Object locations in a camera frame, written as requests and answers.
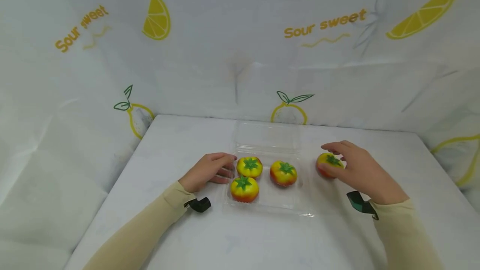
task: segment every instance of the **toy tomato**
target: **toy tomato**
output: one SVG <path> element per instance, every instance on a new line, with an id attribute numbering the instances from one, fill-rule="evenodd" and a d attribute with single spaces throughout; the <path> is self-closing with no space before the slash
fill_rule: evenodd
<path id="1" fill-rule="evenodd" d="M 287 162 L 277 160 L 270 167 L 270 177 L 277 185 L 288 187 L 297 181 L 297 169 Z"/>
<path id="2" fill-rule="evenodd" d="M 248 178 L 257 178 L 262 174 L 262 162 L 255 156 L 247 156 L 237 162 L 237 172 Z"/>
<path id="3" fill-rule="evenodd" d="M 321 155 L 318 156 L 318 159 L 317 159 L 317 170 L 318 172 L 323 175 L 325 178 L 335 178 L 331 175 L 329 175 L 327 172 L 323 171 L 322 169 L 320 169 L 318 166 L 320 164 L 330 164 L 334 167 L 338 167 L 338 168 L 342 168 L 344 169 L 345 167 L 343 166 L 343 163 L 337 159 L 335 157 L 334 154 L 332 153 L 322 153 Z"/>
<path id="4" fill-rule="evenodd" d="M 241 175 L 230 185 L 230 192 L 236 201 L 251 203 L 258 195 L 258 185 L 255 179 Z"/>

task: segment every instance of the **fabric backdrop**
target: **fabric backdrop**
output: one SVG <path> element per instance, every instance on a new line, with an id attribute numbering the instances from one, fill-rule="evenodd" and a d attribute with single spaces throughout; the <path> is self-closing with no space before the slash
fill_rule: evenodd
<path id="1" fill-rule="evenodd" d="M 0 8 L 0 269 L 61 269 L 158 113 L 412 131 L 480 210 L 479 0 Z"/>

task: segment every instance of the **clear plastic container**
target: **clear plastic container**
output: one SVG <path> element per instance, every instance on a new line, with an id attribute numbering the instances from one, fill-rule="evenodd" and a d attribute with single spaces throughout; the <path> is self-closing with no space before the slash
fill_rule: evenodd
<path id="1" fill-rule="evenodd" d="M 233 151 L 240 159 L 258 157 L 263 164 L 262 174 L 256 178 L 258 197 L 252 203 L 242 203 L 232 198 L 230 184 L 226 188 L 225 203 L 243 209 L 273 213 L 293 213 L 312 217 L 310 187 L 305 167 L 299 154 L 297 125 L 237 121 Z M 289 187 L 281 187 L 270 178 L 270 167 L 276 160 L 290 163 L 297 170 L 297 181 Z"/>

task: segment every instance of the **table surface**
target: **table surface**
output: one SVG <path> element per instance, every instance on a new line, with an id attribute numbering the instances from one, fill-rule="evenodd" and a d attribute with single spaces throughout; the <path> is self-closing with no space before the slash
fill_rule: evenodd
<path id="1" fill-rule="evenodd" d="M 98 248 L 205 153 L 232 148 L 235 120 L 158 115 L 104 201 L 66 270 Z M 366 148 L 419 211 L 446 269 L 480 269 L 480 216 L 413 133 L 299 125 L 314 217 L 241 210 L 225 185 L 208 184 L 212 207 L 188 211 L 160 239 L 145 269 L 384 269 L 370 216 L 354 210 L 350 187 L 315 172 L 320 146 L 349 140 Z"/>

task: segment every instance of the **lemon print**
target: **lemon print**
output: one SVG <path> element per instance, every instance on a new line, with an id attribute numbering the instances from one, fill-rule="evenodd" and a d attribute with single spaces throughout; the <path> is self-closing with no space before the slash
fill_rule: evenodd
<path id="1" fill-rule="evenodd" d="M 130 103 L 129 98 L 132 93 L 132 87 L 133 85 L 130 85 L 123 91 L 127 96 L 127 101 L 119 102 L 113 108 L 128 113 L 130 129 L 132 129 L 133 134 L 141 140 L 155 116 L 148 107 L 137 103 Z"/>
<path id="2" fill-rule="evenodd" d="M 432 149 L 458 187 L 465 187 L 480 168 L 480 135 L 454 137 Z"/>
<path id="3" fill-rule="evenodd" d="M 282 100 L 281 105 L 275 107 L 270 117 L 271 122 L 283 122 L 294 124 L 306 124 L 307 114 L 298 105 L 291 105 L 291 103 L 300 103 L 309 99 L 312 95 L 300 95 L 289 99 L 287 94 L 277 91 L 278 97 Z"/>
<path id="4" fill-rule="evenodd" d="M 454 0 L 430 0 L 418 11 L 408 16 L 391 31 L 386 33 L 390 39 L 409 37 L 434 23 L 450 8 Z"/>
<path id="5" fill-rule="evenodd" d="M 150 0 L 142 32 L 154 40 L 163 40 L 170 33 L 170 15 L 163 0 Z"/>

